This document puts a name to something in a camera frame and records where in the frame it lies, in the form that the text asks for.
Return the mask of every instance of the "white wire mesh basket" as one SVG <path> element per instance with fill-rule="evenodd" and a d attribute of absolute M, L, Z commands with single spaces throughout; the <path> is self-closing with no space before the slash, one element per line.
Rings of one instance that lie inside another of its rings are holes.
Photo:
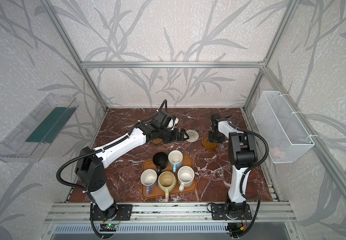
<path fill-rule="evenodd" d="M 252 112 L 273 163 L 290 163 L 314 146 L 297 113 L 279 91 L 263 91 Z"/>

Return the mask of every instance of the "gray floor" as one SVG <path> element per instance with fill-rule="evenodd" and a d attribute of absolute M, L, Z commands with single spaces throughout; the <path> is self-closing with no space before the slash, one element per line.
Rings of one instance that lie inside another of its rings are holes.
<path fill-rule="evenodd" d="M 95 234 L 54 234 L 51 240 L 99 240 Z M 230 240 L 226 233 L 115 234 L 110 240 Z M 283 222 L 257 222 L 240 239 L 290 240 Z"/>

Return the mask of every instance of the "mug handle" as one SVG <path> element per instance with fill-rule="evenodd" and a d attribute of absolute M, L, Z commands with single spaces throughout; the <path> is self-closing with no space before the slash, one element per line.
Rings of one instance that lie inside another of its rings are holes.
<path fill-rule="evenodd" d="M 182 192 L 185 188 L 185 184 L 184 183 L 181 183 L 180 184 L 180 187 L 178 188 L 180 190 L 180 192 Z"/>

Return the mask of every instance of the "red marble tabletop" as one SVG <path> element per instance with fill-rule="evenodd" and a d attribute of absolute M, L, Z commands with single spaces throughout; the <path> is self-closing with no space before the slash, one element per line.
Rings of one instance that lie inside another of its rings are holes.
<path fill-rule="evenodd" d="M 101 146 L 129 131 L 133 123 L 143 120 L 156 112 L 156 109 L 109 109 L 101 126 L 94 146 Z M 172 108 L 170 114 L 179 118 L 176 127 L 193 129 L 198 132 L 196 142 L 173 142 L 157 146 L 147 143 L 129 151 L 114 161 L 106 170 L 107 185 L 116 202 L 160 202 L 165 197 L 144 199 L 141 195 L 140 175 L 142 164 L 157 152 L 179 150 L 191 156 L 197 181 L 193 192 L 169 196 L 172 202 L 223 202 L 226 200 L 232 180 L 232 167 L 228 160 L 228 142 L 218 144 L 216 149 L 208 150 L 201 145 L 201 139 L 208 135 L 210 116 L 219 113 L 222 118 L 235 115 L 232 122 L 243 129 L 246 124 L 239 108 Z M 248 177 L 246 195 L 261 195 L 261 200 L 271 202 L 272 198 L 261 167 L 251 171 Z M 81 189 L 74 189 L 69 202 L 89 202 Z"/>

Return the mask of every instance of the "wallpaper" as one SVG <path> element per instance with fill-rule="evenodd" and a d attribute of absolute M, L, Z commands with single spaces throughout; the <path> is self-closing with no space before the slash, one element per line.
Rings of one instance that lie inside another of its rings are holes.
<path fill-rule="evenodd" d="M 52 0 L 84 61 L 261 61 L 283 0 Z"/>
<path fill-rule="evenodd" d="M 32 240 L 69 187 L 59 166 L 92 144 L 104 117 L 39 2 L 0 0 L 0 142 L 49 93 L 75 96 L 74 115 L 38 163 L 0 161 L 0 239 Z M 72 168 L 63 173 L 74 179 Z"/>
<path fill-rule="evenodd" d="M 269 67 L 346 172 L 346 1 L 300 4 Z M 346 201 L 312 149 L 267 164 L 307 239 L 346 239 Z"/>
<path fill-rule="evenodd" d="M 97 68 L 90 75 L 111 107 L 242 107 L 255 68 Z"/>

